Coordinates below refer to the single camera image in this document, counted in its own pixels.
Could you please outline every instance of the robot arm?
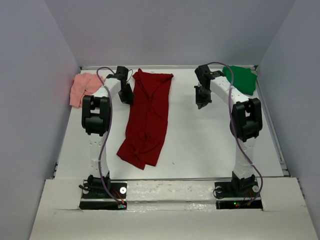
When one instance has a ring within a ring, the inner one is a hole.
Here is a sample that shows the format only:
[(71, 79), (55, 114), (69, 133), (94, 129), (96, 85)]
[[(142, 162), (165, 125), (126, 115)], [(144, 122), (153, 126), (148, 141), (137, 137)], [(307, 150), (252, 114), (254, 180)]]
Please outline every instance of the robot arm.
[(87, 185), (84, 186), (88, 191), (97, 192), (101, 190), (103, 192), (100, 169), (104, 183), (108, 190), (110, 189), (110, 171), (104, 146), (112, 115), (110, 99), (119, 94), (122, 103), (129, 105), (133, 103), (134, 95), (130, 85), (127, 83), (128, 72), (128, 69), (124, 66), (118, 66), (115, 74), (109, 74), (106, 77), (107, 80), (104, 86), (100, 87), (93, 95), (85, 95), (83, 97), (81, 123), (88, 135), (90, 146), (90, 174)]
[[(201, 65), (195, 70), (199, 84), (195, 86), (198, 109), (211, 103), (211, 92), (217, 94), (229, 105), (231, 84), (221, 71), (211, 72), (208, 65)], [(231, 89), (232, 119), (236, 129), (235, 165), (232, 172), (231, 186), (235, 193), (247, 192), (255, 182), (254, 168), (248, 162), (241, 149), (252, 160), (256, 138), (262, 129), (262, 111), (259, 99), (250, 99), (235, 87)]]

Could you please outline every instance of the red cloth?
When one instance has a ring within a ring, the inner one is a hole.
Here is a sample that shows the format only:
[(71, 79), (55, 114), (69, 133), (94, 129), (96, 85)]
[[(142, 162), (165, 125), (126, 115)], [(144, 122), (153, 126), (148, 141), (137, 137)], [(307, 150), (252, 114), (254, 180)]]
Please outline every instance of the red cloth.
[(125, 130), (125, 140), (117, 155), (144, 169), (157, 164), (168, 125), (169, 91), (173, 74), (143, 72), (133, 75), (134, 100)]

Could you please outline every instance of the pink cloth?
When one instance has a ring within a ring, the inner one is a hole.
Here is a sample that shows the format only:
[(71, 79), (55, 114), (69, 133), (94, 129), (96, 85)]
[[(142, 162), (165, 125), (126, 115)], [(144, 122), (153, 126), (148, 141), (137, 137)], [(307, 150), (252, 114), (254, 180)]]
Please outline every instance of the pink cloth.
[(76, 108), (82, 107), (84, 95), (94, 94), (101, 86), (102, 84), (96, 74), (82, 73), (75, 75), (70, 91), (70, 105)]

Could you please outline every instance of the cloth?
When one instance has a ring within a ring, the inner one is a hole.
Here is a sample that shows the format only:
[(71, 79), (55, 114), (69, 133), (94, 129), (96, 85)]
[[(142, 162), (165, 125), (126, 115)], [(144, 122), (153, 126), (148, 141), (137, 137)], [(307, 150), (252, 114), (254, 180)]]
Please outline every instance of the cloth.
[[(256, 90), (257, 75), (253, 74), (250, 68), (240, 66), (230, 66), (230, 68), (234, 75), (234, 87), (241, 93), (252, 96)], [(222, 72), (225, 74), (228, 81), (231, 82), (231, 72), (228, 68), (224, 67)]]
[(76, 108), (82, 107), (82, 99), (85, 95), (92, 95), (102, 86), (98, 76), (91, 73), (75, 75), (70, 91), (70, 105)]
[(156, 166), (165, 142), (173, 74), (148, 73), (139, 69), (133, 77), (133, 105), (130, 106), (125, 140), (117, 155), (144, 169), (146, 164)]

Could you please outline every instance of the green cloth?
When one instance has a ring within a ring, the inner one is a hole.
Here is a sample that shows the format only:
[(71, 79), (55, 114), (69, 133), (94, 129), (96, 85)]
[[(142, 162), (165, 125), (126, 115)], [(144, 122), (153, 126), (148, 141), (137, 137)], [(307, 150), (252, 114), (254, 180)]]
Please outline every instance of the green cloth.
[[(252, 96), (256, 90), (257, 75), (253, 74), (250, 68), (240, 66), (230, 66), (230, 68), (234, 75), (234, 87), (241, 93)], [(229, 69), (224, 67), (222, 72), (225, 74), (228, 81), (231, 82), (231, 72)]]

